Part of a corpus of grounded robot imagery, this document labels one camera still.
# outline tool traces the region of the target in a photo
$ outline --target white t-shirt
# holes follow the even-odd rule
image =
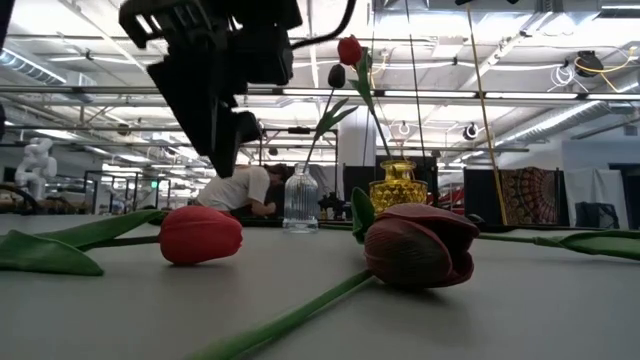
[[[251,200],[264,202],[269,189],[269,174],[265,168],[251,166],[235,169],[233,176],[226,179],[214,177],[198,194],[201,205],[216,210],[239,209]]]

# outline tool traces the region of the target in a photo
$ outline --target table surface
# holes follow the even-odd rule
[[[97,219],[3,215],[0,233]],[[636,358],[640,265],[484,240],[471,252],[465,284],[409,295],[372,281],[246,358]],[[192,268],[170,266],[157,245],[88,254],[103,277],[0,272],[0,359],[181,359],[365,268],[362,247],[336,230],[245,229],[238,254]]]

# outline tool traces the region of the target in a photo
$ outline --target clear glass vase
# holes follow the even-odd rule
[[[284,222],[282,227],[293,233],[318,231],[318,183],[309,175],[309,167],[296,164],[295,173],[284,189]]]

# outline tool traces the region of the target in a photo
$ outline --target dark hair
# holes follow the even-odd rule
[[[284,164],[265,165],[264,168],[273,175],[280,175],[280,180],[283,182],[289,178],[289,169],[287,169],[287,166]]]

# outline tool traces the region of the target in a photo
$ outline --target red tulip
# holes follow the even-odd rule
[[[362,46],[355,36],[342,38],[338,42],[338,56],[340,62],[347,66],[355,66],[362,58]]]
[[[242,225],[212,208],[185,206],[164,219],[159,241],[165,259],[176,265],[194,265],[238,252]]]
[[[473,274],[468,250],[480,234],[466,218],[424,204],[395,205],[365,236],[371,272],[387,284],[423,289],[465,282]]]

